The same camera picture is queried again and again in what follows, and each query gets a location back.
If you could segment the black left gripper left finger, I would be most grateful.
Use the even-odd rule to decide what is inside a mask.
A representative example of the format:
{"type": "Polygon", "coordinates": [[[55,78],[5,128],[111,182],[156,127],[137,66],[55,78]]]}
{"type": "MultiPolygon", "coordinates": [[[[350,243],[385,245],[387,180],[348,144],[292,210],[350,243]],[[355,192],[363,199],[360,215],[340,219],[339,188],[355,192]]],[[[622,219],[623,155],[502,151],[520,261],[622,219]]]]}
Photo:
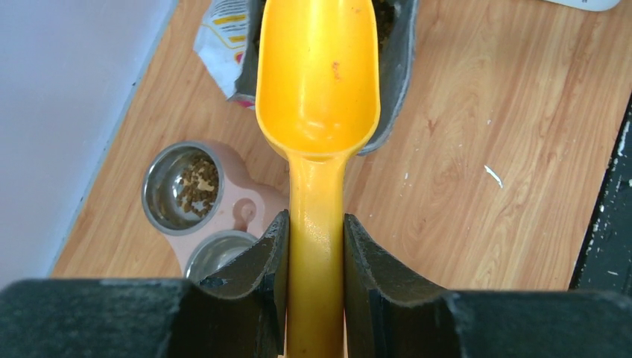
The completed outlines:
{"type": "Polygon", "coordinates": [[[28,279],[1,291],[3,357],[278,357],[289,214],[199,281],[28,279]]]}

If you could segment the yellow food scoop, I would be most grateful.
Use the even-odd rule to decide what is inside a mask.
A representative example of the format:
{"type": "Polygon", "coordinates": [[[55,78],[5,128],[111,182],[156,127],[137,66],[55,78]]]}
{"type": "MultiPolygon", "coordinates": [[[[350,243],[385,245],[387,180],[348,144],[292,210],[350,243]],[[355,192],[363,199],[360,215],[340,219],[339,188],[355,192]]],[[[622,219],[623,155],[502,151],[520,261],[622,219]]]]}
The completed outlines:
{"type": "Polygon", "coordinates": [[[344,174],[379,115],[373,4],[268,1],[256,117],[289,164],[287,357],[344,354],[344,174]]]}

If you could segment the pet food bag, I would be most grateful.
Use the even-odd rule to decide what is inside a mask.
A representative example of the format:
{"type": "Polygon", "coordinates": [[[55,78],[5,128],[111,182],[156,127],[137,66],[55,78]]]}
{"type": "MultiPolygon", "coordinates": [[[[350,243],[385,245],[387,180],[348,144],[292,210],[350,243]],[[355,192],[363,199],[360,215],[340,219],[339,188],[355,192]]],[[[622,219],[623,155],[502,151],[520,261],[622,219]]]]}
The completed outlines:
{"type": "MultiPolygon", "coordinates": [[[[264,1],[212,1],[193,49],[228,101],[254,109],[264,1]]],[[[379,123],[359,155],[384,145],[402,109],[415,56],[418,1],[374,1],[379,42],[379,123]]]]}

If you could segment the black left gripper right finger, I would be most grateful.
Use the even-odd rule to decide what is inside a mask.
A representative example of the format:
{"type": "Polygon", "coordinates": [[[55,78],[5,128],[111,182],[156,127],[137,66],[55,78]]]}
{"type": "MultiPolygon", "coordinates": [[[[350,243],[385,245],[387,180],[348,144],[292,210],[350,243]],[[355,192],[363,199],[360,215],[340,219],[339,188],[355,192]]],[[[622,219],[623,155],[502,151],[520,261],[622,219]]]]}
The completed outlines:
{"type": "Polygon", "coordinates": [[[629,357],[631,299],[604,291],[451,290],[344,217],[350,357],[629,357]]]}

